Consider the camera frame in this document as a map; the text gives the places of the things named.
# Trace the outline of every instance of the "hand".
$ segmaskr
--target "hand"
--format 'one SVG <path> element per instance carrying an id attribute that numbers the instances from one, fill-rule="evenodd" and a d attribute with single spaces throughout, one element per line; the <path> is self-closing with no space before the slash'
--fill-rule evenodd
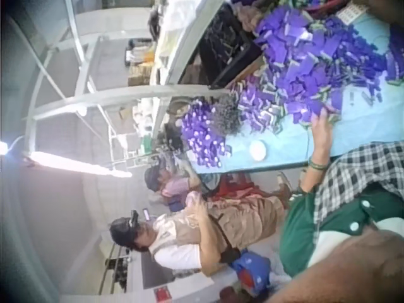
<path id="1" fill-rule="evenodd" d="M 208 209 L 201 193 L 191 191 L 186 198 L 187 211 L 194 213 L 196 218 L 208 218 Z"/>
<path id="2" fill-rule="evenodd" d="M 314 140 L 312 161 L 319 165 L 326 165 L 330 160 L 330 150 L 333 144 L 333 127 L 328 122 L 326 109 L 322 109 L 320 116 L 311 117 L 311 131 Z"/>

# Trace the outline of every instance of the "wristband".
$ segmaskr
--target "wristband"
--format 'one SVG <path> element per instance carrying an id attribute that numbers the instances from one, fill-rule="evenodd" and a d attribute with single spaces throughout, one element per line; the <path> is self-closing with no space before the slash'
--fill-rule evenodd
<path id="1" fill-rule="evenodd" d="M 312 160 L 311 157 L 309 158 L 309 166 L 312 169 L 315 170 L 326 170 L 328 168 L 328 164 L 327 165 L 320 165 L 320 164 L 315 164 Z"/>

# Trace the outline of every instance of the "white shirt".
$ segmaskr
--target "white shirt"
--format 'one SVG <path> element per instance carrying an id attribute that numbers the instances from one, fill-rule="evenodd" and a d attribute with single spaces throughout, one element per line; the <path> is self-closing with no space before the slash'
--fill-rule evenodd
<path id="1" fill-rule="evenodd" d="M 197 244 L 161 248 L 154 258 L 158 264 L 172 270 L 194 270 L 202 267 Z"/>

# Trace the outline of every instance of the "fluorescent light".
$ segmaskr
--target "fluorescent light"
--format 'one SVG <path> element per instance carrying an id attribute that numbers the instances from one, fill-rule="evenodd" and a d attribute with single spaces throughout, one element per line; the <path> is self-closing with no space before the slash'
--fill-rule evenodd
<path id="1" fill-rule="evenodd" d="M 42 153 L 41 151 L 34 151 L 31 153 L 30 158 L 46 167 L 52 167 L 54 169 L 70 170 L 73 172 L 85 172 L 87 174 L 95 175 L 111 175 L 118 178 L 130 178 L 132 173 L 124 172 L 121 170 L 110 170 L 106 167 L 94 165 L 90 163 L 80 162 L 50 153 Z"/>
<path id="2" fill-rule="evenodd" d="M 6 155 L 8 152 L 8 144 L 0 141 L 0 155 Z"/>

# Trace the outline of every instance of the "tan vest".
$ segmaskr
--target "tan vest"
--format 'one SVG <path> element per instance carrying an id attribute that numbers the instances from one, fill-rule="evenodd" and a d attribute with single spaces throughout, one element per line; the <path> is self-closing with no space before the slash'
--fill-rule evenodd
<path id="1" fill-rule="evenodd" d="M 219 218 L 219 225 L 232 247 L 239 249 L 274 234 L 284 219 L 283 206 L 277 197 L 223 199 L 208 203 L 208 212 L 213 218 Z M 212 226 L 219 239 L 219 251 L 224 252 L 226 241 L 218 227 Z M 201 242 L 198 221 L 187 210 L 158 217 L 153 228 L 158 231 L 156 241 L 149 247 L 153 256 L 161 248 Z"/>

